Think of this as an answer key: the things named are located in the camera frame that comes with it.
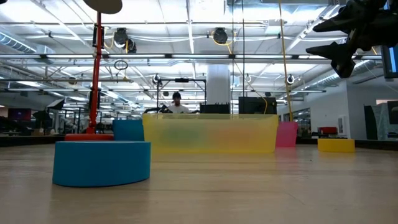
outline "man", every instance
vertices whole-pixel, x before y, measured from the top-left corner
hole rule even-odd
[[[181,105],[181,94],[179,92],[175,92],[173,94],[173,102],[174,105],[169,106],[169,110],[173,113],[189,113],[189,109]]]

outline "blue cylinder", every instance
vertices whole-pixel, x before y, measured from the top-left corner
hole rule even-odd
[[[57,142],[53,183],[68,187],[105,187],[148,179],[150,142]]]
[[[114,120],[113,135],[115,141],[144,141],[142,120]]]

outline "metal frame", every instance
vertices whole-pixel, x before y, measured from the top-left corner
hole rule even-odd
[[[160,78],[158,79],[158,81],[156,82],[156,108],[159,107],[159,92],[161,90],[163,90],[163,88],[165,88],[167,86],[167,84],[169,84],[170,82],[178,82],[178,80],[180,80],[180,78]],[[194,79],[194,78],[184,78],[184,80],[188,80],[188,82],[194,82],[195,84],[197,84],[200,88],[199,91],[204,91],[205,92],[205,104],[207,102],[207,80],[204,79]],[[165,81],[166,83],[162,86],[161,89],[159,89],[159,83]],[[197,82],[203,82],[205,83],[205,89],[203,89]]]

